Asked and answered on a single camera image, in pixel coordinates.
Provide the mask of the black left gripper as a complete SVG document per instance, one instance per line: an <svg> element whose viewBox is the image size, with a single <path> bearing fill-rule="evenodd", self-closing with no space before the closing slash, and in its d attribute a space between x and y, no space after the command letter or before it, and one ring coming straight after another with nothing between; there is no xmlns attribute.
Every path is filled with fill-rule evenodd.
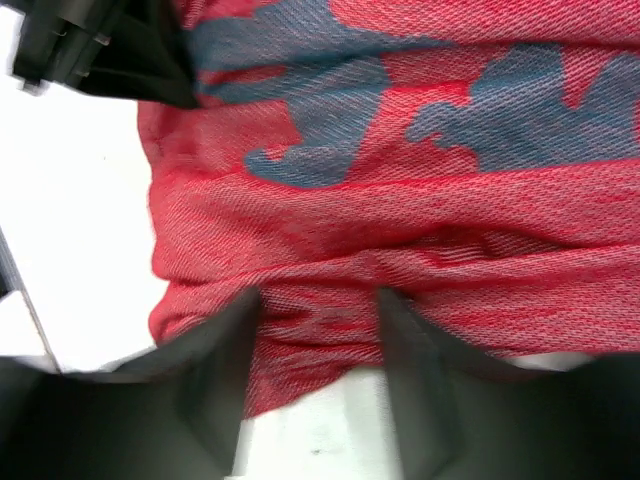
<svg viewBox="0 0 640 480"><path fill-rule="evenodd" d="M163 0L12 1L22 14L12 74L97 97L198 106L177 10Z"/></svg>

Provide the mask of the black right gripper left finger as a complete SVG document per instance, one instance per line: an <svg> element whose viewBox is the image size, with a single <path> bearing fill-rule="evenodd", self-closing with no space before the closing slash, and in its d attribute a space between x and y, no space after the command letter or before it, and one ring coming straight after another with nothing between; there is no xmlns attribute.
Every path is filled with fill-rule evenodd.
<svg viewBox="0 0 640 480"><path fill-rule="evenodd" d="M234 468L257 289L112 371L1 360L5 479L223 479Z"/></svg>

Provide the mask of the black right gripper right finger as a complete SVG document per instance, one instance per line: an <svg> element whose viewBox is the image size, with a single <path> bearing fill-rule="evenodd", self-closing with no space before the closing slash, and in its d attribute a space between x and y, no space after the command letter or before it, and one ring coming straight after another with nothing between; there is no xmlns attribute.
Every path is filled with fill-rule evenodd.
<svg viewBox="0 0 640 480"><path fill-rule="evenodd" d="M635 479L639 356L525 369L377 293L379 337L405 479Z"/></svg>

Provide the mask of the red printed pillowcase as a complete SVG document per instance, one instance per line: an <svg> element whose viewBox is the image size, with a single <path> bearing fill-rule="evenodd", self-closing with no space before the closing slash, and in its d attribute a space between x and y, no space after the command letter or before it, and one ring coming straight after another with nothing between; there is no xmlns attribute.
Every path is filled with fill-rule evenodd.
<svg viewBox="0 0 640 480"><path fill-rule="evenodd" d="M144 102L165 342L242 289L248 413L381 360L374 292L498 354L639 346L635 1L182 1Z"/></svg>

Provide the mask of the white pillow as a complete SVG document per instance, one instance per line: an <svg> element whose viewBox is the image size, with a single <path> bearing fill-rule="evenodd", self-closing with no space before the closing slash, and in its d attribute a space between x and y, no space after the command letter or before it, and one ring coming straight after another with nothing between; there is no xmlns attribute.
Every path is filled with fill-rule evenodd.
<svg viewBox="0 0 640 480"><path fill-rule="evenodd" d="M242 422L231 479L400 479L385 374L358 367Z"/></svg>

